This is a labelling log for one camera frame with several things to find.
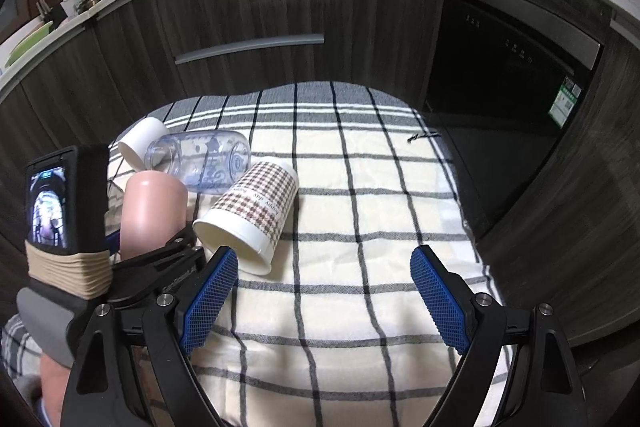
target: dishwasher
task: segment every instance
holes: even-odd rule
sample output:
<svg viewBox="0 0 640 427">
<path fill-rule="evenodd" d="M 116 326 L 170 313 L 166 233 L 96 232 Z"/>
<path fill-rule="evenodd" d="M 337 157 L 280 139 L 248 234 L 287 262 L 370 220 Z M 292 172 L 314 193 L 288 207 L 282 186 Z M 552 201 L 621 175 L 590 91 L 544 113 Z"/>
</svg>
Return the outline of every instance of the dishwasher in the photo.
<svg viewBox="0 0 640 427">
<path fill-rule="evenodd" d="M 601 45 L 527 0 L 444 0 L 424 113 L 480 239 L 571 126 Z"/>
</svg>

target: plaid tablecloth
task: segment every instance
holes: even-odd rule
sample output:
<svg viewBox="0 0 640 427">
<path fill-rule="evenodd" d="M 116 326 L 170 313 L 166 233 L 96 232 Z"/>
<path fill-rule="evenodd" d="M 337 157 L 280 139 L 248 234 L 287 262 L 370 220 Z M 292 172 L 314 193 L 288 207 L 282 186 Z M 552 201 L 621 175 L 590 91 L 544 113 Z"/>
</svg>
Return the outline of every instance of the plaid tablecloth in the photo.
<svg viewBox="0 0 640 427">
<path fill-rule="evenodd" d="M 240 273 L 192 356 L 220 416 L 242 427 L 421 426 L 458 356 L 415 290 L 412 251 L 427 243 L 474 292 L 498 296 L 449 165 L 432 138 L 408 142 L 428 131 L 419 114 L 382 92 L 318 82 L 182 100 L 152 116 L 172 132 L 238 130 L 255 156 L 284 158 L 300 176 L 273 270 Z M 113 150 L 110 177 L 124 188 L 131 174 Z M 202 215 L 211 196 L 190 204 Z M 12 377 L 37 371 L 38 352 L 14 317 L 2 340 Z M 505 349 L 478 426 L 492 422 L 510 357 Z M 145 388 L 156 422 L 169 424 L 157 388 Z"/>
</svg>

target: clear plastic bottle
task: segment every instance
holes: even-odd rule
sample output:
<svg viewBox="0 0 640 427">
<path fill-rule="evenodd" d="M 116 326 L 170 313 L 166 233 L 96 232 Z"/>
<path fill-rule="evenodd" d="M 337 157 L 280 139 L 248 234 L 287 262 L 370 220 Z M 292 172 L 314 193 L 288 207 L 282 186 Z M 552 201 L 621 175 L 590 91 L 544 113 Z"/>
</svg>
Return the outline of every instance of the clear plastic bottle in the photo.
<svg viewBox="0 0 640 427">
<path fill-rule="evenodd" d="M 191 192 L 223 194 L 251 164 L 246 138 L 227 130 L 168 134 L 151 142 L 145 168 L 178 178 Z"/>
</svg>

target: pink cylinder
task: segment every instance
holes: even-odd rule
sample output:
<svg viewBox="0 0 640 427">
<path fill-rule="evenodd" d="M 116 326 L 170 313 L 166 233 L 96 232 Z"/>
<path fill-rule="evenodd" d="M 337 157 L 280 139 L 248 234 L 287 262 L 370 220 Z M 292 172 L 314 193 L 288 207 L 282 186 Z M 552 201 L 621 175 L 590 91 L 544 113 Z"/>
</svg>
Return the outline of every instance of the pink cylinder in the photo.
<svg viewBox="0 0 640 427">
<path fill-rule="evenodd" d="M 158 171 L 137 172 L 124 191 L 120 257 L 124 261 L 164 247 L 187 221 L 189 193 L 181 181 Z"/>
</svg>

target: camera screen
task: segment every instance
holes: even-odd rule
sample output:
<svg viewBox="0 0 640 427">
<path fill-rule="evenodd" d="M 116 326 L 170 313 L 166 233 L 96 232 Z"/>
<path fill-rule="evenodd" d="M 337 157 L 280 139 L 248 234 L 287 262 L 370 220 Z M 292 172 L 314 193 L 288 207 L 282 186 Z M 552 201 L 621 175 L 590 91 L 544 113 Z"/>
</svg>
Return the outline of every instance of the camera screen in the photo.
<svg viewBox="0 0 640 427">
<path fill-rule="evenodd" d="M 29 195 L 31 242 L 67 248 L 65 168 L 53 167 L 32 176 Z"/>
</svg>

